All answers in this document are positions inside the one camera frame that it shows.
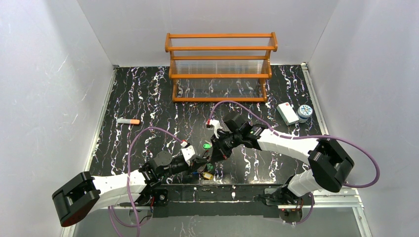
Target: white marker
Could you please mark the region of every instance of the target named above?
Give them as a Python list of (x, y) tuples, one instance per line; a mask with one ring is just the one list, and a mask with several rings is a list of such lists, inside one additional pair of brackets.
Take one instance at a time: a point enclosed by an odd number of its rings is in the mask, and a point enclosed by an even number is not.
[(126, 124), (140, 124), (140, 120), (138, 119), (125, 119), (125, 118), (119, 118), (117, 119), (117, 123), (126, 123)]

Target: cable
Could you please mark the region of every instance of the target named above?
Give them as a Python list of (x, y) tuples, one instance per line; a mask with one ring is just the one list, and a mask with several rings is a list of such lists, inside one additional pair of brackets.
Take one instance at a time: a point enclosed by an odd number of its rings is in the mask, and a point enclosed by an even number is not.
[(151, 200), (151, 204), (150, 204), (150, 211), (151, 211), (151, 213), (153, 213), (153, 204), (154, 204), (154, 197)]
[[(126, 180), (126, 189), (127, 189), (127, 192), (128, 192), (128, 198), (129, 198), (129, 201), (131, 202), (131, 206), (132, 206), (132, 208), (133, 208), (133, 210), (134, 210), (134, 214), (135, 214), (135, 222), (137, 223), (136, 224), (136, 227), (137, 227), (137, 237), (139, 237), (140, 236), (140, 223), (139, 223), (139, 218), (138, 218), (138, 213), (137, 213), (137, 208), (135, 207), (135, 203), (134, 203), (134, 200), (133, 200), (133, 198), (132, 198), (132, 195), (131, 195), (131, 188), (129, 187), (129, 178), (130, 178), (130, 176), (131, 176), (131, 153), (132, 153), (132, 148), (134, 147), (134, 144), (135, 144), (135, 142), (138, 140), (138, 138), (145, 132), (145, 131), (148, 131), (148, 130), (158, 130), (158, 131), (161, 131), (161, 132), (164, 132), (165, 134), (167, 134), (167, 135), (169, 135), (169, 136), (171, 136), (171, 137), (173, 137), (176, 141), (178, 141), (178, 142), (180, 142), (180, 143), (182, 143), (182, 141), (179, 139), (179, 138), (177, 138), (175, 135), (173, 135), (173, 134), (171, 134), (170, 132), (168, 132), (168, 131), (166, 131), (166, 130), (164, 130), (164, 129), (162, 129), (162, 128), (159, 128), (159, 127), (148, 127), (148, 128), (145, 128), (144, 130), (142, 130), (140, 133), (138, 133), (136, 136), (135, 136), (135, 138), (134, 138), (134, 140), (132, 141), (132, 143), (131, 143), (131, 145), (129, 146), (129, 149), (128, 149), (128, 166), (127, 166), (127, 168), (128, 168), (128, 178), (127, 178), (127, 180)], [(115, 229), (115, 232), (118, 234), (118, 236), (120, 236), (120, 237), (122, 237), (122, 235), (121, 235), (121, 233), (118, 231), (118, 229), (116, 228), (116, 226), (115, 226), (115, 223), (114, 223), (114, 221), (113, 221), (113, 219), (112, 219), (112, 214), (111, 214), (111, 208), (110, 207), (108, 207), (108, 210), (109, 210), (109, 216), (111, 217), (111, 222), (112, 222), (112, 226), (114, 227), (114, 229)]]
[(308, 214), (301, 221), (292, 222), (291, 224), (295, 224), (295, 225), (301, 224), (304, 221), (306, 221), (308, 219), (308, 217), (311, 215), (311, 212), (313, 211), (313, 208), (314, 208), (314, 197), (313, 197), (313, 194), (312, 193), (310, 193), (309, 196), (311, 197), (311, 207), (310, 207), (310, 210), (308, 211)]
[(153, 199), (153, 196), (150, 195), (150, 198), (148, 199), (148, 201), (146, 203), (142, 204), (141, 206), (145, 206), (145, 205), (149, 204), (152, 199)]
[(291, 211), (297, 211), (299, 206), (300, 206), (300, 200), (298, 200), (297, 206), (294, 209), (291, 209)]
[(141, 222), (143, 222), (143, 221), (144, 221), (144, 219), (145, 219), (145, 218), (147, 218), (147, 217), (151, 217), (151, 215), (144, 216), (144, 217), (143, 217), (143, 219), (141, 219), (140, 224), (141, 224)]
[(109, 218), (111, 219), (111, 223), (112, 223), (112, 226), (114, 227), (115, 232), (117, 233), (117, 235), (119, 237), (123, 237), (121, 232), (119, 232), (118, 228), (115, 226), (115, 222), (112, 218), (112, 212), (111, 212), (111, 207), (110, 206), (108, 206), (108, 212), (109, 212)]
[[(120, 220), (118, 218), (118, 216), (116, 215), (116, 213), (115, 213), (114, 206), (111, 206), (111, 212), (112, 212), (113, 216), (115, 217), (115, 220), (117, 220), (119, 222), (119, 224), (121, 224), (121, 225), (123, 225), (125, 227), (137, 227), (137, 225), (130, 225), (130, 224), (124, 223), (122, 220)], [(144, 223), (141, 223), (140, 222), (140, 225), (143, 226), (143, 225), (147, 224), (147, 222), (150, 221), (150, 220), (151, 220), (151, 218), (149, 220), (147, 220), (146, 222), (144, 222)]]
[(304, 206), (304, 200), (303, 199), (301, 199), (301, 206), (300, 206), (300, 208), (298, 210), (301, 210), (302, 209), (302, 206)]
[(370, 187), (370, 186), (374, 185), (376, 182), (378, 182), (378, 179), (380, 177), (380, 169), (379, 169), (379, 166), (378, 166), (378, 163), (377, 163), (376, 159), (374, 159), (374, 157), (369, 152), (367, 152), (363, 148), (359, 147), (358, 145), (356, 145), (356, 144), (354, 144), (354, 143), (352, 143), (352, 142), (350, 142), (350, 141), (348, 141), (346, 139), (335, 137), (335, 136), (329, 136), (329, 135), (311, 135), (311, 136), (302, 136), (302, 137), (291, 137), (291, 136), (279, 135), (279, 133), (277, 131), (275, 131), (268, 122), (262, 120), (257, 115), (255, 115), (252, 111), (250, 111), (248, 108), (244, 107), (243, 105), (241, 105), (240, 103), (237, 103), (235, 101), (224, 100), (224, 101), (220, 101), (220, 102), (216, 103), (216, 105), (212, 108), (211, 113), (209, 114), (208, 124), (210, 123), (210, 119), (212, 118), (212, 115), (213, 115), (213, 113), (215, 111), (215, 108), (217, 106), (219, 106), (220, 104), (222, 104), (222, 103), (233, 103), (233, 104), (236, 104), (236, 105), (240, 106), (242, 109), (246, 110), (247, 112), (249, 112), (249, 114), (251, 114), (256, 119), (258, 119), (259, 121), (261, 121), (262, 123), (264, 123), (266, 126), (268, 126), (269, 130), (271, 130), (273, 132), (273, 134), (275, 134), (275, 135), (277, 135), (277, 136), (279, 136), (281, 138), (295, 139), (295, 140), (307, 139), (307, 138), (335, 139), (335, 140), (344, 142), (346, 144), (349, 144), (349, 145), (355, 147), (356, 149), (358, 149), (362, 153), (364, 153), (371, 160), (371, 162), (373, 163), (373, 165), (374, 165), (374, 167), (376, 169), (376, 176), (375, 176), (375, 178), (374, 178), (373, 181), (371, 181), (371, 182), (369, 182), (367, 184), (363, 184), (363, 185), (343, 184), (343, 185), (344, 186), (347, 186), (347, 187), (350, 187), (350, 188), (358, 188), (358, 189), (361, 189), (361, 188)]

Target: yellow object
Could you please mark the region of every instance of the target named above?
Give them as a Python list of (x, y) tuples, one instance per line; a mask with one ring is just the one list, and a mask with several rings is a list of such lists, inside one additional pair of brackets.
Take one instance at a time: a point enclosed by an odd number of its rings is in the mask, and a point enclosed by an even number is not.
[(210, 179), (210, 180), (214, 178), (214, 176), (212, 174), (207, 173), (207, 172), (203, 173), (203, 177), (204, 177), (204, 179)]

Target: green object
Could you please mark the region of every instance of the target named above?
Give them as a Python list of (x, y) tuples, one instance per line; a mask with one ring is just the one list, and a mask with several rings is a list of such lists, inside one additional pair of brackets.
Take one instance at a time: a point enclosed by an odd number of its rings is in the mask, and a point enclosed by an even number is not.
[(212, 169), (214, 169), (214, 166), (211, 163), (207, 164), (207, 169), (208, 171), (211, 171)]

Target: wooden shelf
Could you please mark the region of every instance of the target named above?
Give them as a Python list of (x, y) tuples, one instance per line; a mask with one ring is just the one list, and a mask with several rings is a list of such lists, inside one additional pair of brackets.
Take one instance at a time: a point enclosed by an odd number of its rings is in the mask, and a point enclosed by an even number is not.
[(172, 79), (199, 78), (271, 78), (268, 59), (262, 60), (173, 60)]
[(174, 79), (174, 102), (264, 102), (265, 79)]
[[(277, 51), (275, 33), (270, 34), (167, 34), (165, 50), (170, 53), (169, 77), (173, 80), (174, 102), (218, 102), (225, 99), (240, 102), (267, 101), (265, 82), (272, 77), (270, 66), (271, 51)], [(175, 56), (176, 51), (231, 51), (221, 56)], [(243, 55), (244, 51), (262, 51), (264, 55)], [(258, 95), (232, 97), (178, 97), (176, 84), (186, 79), (226, 80), (256, 79)]]

